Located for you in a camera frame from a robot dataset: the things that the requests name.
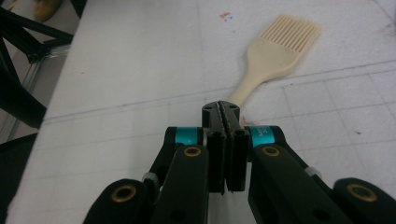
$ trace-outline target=silicone brush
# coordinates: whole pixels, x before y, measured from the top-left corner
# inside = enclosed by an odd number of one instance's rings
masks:
[[[312,22],[280,15],[247,49],[247,73],[228,102],[241,106],[261,83],[292,72],[320,34]]]

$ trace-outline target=brush handle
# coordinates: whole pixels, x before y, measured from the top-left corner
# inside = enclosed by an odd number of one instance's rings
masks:
[[[233,91],[231,96],[228,98],[228,102],[238,106],[242,106],[248,96],[262,83],[261,80],[257,80],[254,76],[246,75],[242,79],[242,82],[238,85],[236,90]]]

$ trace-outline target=black stand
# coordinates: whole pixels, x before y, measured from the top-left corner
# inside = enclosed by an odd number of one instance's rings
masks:
[[[24,28],[54,38],[40,43]],[[50,52],[51,48],[70,44],[73,36],[18,16],[1,7],[0,36],[2,37],[0,41],[0,108],[6,110],[25,124],[33,128],[39,128],[44,118],[46,107],[40,104],[21,85],[3,38],[22,51],[29,63],[37,63]]]

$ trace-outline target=brass bushing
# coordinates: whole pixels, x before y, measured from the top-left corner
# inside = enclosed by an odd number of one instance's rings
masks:
[[[355,198],[358,198],[368,203],[375,202],[378,199],[378,197],[372,190],[360,184],[349,184],[346,186],[346,189]]]
[[[188,157],[197,157],[201,155],[201,149],[198,147],[187,147],[184,149],[184,155]]]
[[[262,153],[270,157],[276,157],[280,155],[280,151],[276,147],[264,147],[262,149]]]
[[[116,188],[111,194],[111,199],[116,203],[125,203],[136,195],[136,187],[134,185],[122,185]]]

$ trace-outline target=white table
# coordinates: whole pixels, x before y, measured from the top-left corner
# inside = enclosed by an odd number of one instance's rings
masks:
[[[396,197],[395,9],[386,0],[89,1],[7,223],[81,223],[108,184],[141,179],[168,126],[200,126],[201,107],[227,99],[248,44],[280,13],[323,33],[242,115],[280,126],[329,185],[355,176]],[[246,192],[209,203],[209,223],[254,223]]]

